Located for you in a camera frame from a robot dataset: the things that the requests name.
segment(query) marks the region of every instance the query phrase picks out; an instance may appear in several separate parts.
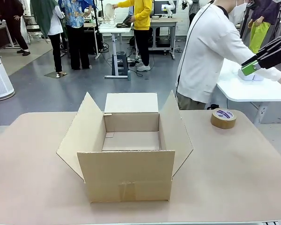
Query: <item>green headscarf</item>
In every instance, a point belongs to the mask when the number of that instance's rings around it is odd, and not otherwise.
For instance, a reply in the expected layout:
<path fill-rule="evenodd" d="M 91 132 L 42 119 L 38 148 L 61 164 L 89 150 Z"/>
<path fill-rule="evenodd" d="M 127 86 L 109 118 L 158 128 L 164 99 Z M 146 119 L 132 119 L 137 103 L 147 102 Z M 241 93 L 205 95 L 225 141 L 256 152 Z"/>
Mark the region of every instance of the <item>green headscarf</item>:
<path fill-rule="evenodd" d="M 31 14 L 39 25 L 42 34 L 46 37 L 50 30 L 51 18 L 55 6 L 58 6 L 56 0 L 31 0 Z"/>

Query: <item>cardboard box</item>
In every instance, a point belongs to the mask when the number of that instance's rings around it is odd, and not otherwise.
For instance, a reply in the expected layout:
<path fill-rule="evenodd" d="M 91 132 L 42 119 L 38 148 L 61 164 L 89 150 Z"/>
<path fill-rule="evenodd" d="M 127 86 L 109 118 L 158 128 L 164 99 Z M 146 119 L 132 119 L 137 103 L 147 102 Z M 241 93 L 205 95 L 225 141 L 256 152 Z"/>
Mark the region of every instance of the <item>cardboard box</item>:
<path fill-rule="evenodd" d="M 192 152 L 173 92 L 107 94 L 104 113 L 86 94 L 57 154 L 86 183 L 90 202 L 169 200 Z"/>

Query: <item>table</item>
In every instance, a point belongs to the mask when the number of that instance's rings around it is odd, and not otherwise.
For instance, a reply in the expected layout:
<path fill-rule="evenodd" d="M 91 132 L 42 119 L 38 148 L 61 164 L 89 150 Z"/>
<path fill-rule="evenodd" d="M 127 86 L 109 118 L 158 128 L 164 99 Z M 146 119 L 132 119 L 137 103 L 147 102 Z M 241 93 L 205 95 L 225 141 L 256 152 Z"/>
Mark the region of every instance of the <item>table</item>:
<path fill-rule="evenodd" d="M 175 59 L 175 37 L 176 26 L 178 22 L 182 22 L 178 18 L 161 17 L 159 19 L 151 19 L 151 27 L 153 28 L 153 46 L 149 48 L 151 51 L 171 51 L 172 58 Z M 170 27 L 170 47 L 156 47 L 156 28 Z"/>
<path fill-rule="evenodd" d="M 11 47 L 5 47 L 5 48 L 18 49 L 19 47 L 15 47 L 15 45 L 14 45 L 12 39 L 11 39 L 9 30 L 8 30 L 8 28 L 7 28 L 7 25 L 6 25 L 6 22 L 5 22 L 5 21 L 3 21 L 2 24 L 0 25 L 0 29 L 6 29 L 7 36 L 8 36 L 9 42 L 10 42 L 10 46 L 11 46 Z"/>
<path fill-rule="evenodd" d="M 100 28 L 99 27 L 99 32 L 102 34 L 110 34 L 112 37 L 112 48 L 113 48 L 113 60 L 114 60 L 114 69 L 115 69 L 115 74 L 116 75 L 105 75 L 105 78 L 128 78 L 127 75 L 119 75 L 118 74 L 118 58 L 117 58 L 117 49 L 116 49 L 116 41 L 117 39 L 115 38 L 116 34 L 120 34 L 120 39 L 122 39 L 121 34 L 124 33 L 129 33 L 131 30 L 131 27 L 129 28 Z"/>
<path fill-rule="evenodd" d="M 94 37 L 95 37 L 95 45 L 96 45 L 96 56 L 95 56 L 95 59 L 98 59 L 99 58 L 99 56 L 101 55 L 101 53 L 99 53 L 99 51 L 98 51 L 98 44 L 97 44 L 97 37 L 96 37 L 96 33 L 97 33 L 97 31 L 96 31 L 96 24 L 95 23 L 89 23 L 89 22 L 85 22 L 84 24 L 84 28 L 87 28 L 84 32 L 90 32 L 90 31 L 92 31 L 92 32 L 94 32 Z"/>
<path fill-rule="evenodd" d="M 21 115 L 0 136 L 0 224 L 251 222 L 281 219 L 281 156 L 239 112 L 236 126 L 211 111 L 181 111 L 193 152 L 171 200 L 88 202 L 83 180 L 56 154 L 75 112 Z"/>
<path fill-rule="evenodd" d="M 218 88 L 227 99 L 234 102 L 261 102 L 254 124 L 261 123 L 270 102 L 281 102 L 281 85 L 269 79 L 244 81 L 238 77 L 240 65 L 225 59 L 221 70 Z"/>

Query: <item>gray mat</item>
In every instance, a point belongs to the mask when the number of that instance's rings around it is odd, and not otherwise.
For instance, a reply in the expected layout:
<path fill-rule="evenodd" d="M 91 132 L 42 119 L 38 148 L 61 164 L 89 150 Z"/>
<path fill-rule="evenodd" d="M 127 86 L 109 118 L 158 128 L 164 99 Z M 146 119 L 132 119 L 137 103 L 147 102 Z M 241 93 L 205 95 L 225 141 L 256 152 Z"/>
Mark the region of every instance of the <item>gray mat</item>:
<path fill-rule="evenodd" d="M 64 77 L 64 76 L 66 76 L 66 75 L 63 75 L 63 76 L 61 76 L 61 77 L 56 77 L 56 72 L 51 72 L 51 73 L 48 73 L 48 74 L 46 74 L 46 75 L 44 75 L 44 76 L 51 77 L 51 78 L 55 78 L 55 79 L 60 79 L 60 78 L 62 78 L 62 77 Z"/>

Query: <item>yellow hoodie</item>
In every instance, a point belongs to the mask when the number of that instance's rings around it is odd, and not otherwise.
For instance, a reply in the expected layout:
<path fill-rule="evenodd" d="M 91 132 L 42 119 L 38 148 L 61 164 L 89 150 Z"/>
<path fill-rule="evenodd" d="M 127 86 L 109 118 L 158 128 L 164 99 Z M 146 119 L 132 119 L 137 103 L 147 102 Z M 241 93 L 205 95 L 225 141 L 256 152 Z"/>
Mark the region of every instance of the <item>yellow hoodie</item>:
<path fill-rule="evenodd" d="M 121 8 L 134 6 L 134 29 L 148 30 L 150 28 L 150 14 L 152 11 L 152 0 L 126 0 L 118 3 Z"/>

